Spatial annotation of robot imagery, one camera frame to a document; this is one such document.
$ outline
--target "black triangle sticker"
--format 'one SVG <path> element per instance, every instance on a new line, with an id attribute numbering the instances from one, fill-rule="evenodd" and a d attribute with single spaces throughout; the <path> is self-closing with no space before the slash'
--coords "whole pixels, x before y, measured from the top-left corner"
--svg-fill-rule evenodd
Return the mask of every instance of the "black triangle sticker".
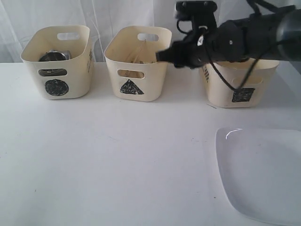
<path id="1" fill-rule="evenodd" d="M 136 86 L 130 79 L 120 88 L 120 92 L 124 94 L 142 95 L 144 94 L 141 89 Z"/>

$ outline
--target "basket handle hole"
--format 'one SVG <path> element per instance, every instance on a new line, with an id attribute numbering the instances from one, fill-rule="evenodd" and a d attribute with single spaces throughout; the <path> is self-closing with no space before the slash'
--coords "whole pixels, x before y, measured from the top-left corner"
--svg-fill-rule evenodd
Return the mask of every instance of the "basket handle hole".
<path id="1" fill-rule="evenodd" d="M 43 77 L 48 76 L 64 76 L 67 74 L 66 69 L 56 68 L 56 69 L 40 69 L 39 75 Z"/>
<path id="2" fill-rule="evenodd" d="M 146 34 L 146 33 L 140 33 L 138 34 L 138 39 L 140 41 L 158 41 L 159 40 L 159 36 L 156 34 Z"/>
<path id="3" fill-rule="evenodd" d="M 143 72 L 118 70 L 118 75 L 121 77 L 132 78 L 132 79 L 143 79 L 145 74 Z"/>
<path id="4" fill-rule="evenodd" d="M 77 32 L 68 32 L 68 33 L 58 33 L 57 39 L 64 40 L 77 40 L 79 39 L 79 34 Z"/>

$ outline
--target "black circle sticker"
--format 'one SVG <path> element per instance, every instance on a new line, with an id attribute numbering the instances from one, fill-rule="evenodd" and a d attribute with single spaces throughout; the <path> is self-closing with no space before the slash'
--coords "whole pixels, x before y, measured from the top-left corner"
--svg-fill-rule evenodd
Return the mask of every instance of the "black circle sticker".
<path id="1" fill-rule="evenodd" d="M 45 90 L 52 96 L 63 96 L 69 91 L 69 87 L 66 82 L 58 79 L 48 80 L 45 83 Z"/>

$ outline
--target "black square sticker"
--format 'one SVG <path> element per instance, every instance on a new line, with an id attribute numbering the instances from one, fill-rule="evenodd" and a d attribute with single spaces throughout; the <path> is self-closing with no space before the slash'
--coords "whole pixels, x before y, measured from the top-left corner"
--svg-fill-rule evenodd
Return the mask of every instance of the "black square sticker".
<path id="1" fill-rule="evenodd" d="M 254 88 L 242 88 L 240 91 L 235 91 L 233 94 L 232 102 L 249 102 L 254 93 Z"/>

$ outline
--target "object inside basket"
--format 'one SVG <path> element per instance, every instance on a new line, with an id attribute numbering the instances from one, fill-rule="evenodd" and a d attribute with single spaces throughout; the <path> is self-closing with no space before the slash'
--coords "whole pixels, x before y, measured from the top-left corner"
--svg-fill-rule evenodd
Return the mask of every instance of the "object inside basket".
<path id="1" fill-rule="evenodd" d="M 132 64 L 153 64 L 156 62 L 155 53 L 149 50 L 146 40 L 142 41 L 141 44 L 128 54 L 125 61 L 126 63 Z M 144 74 L 136 71 L 120 70 L 119 75 L 122 77 L 142 79 Z"/>

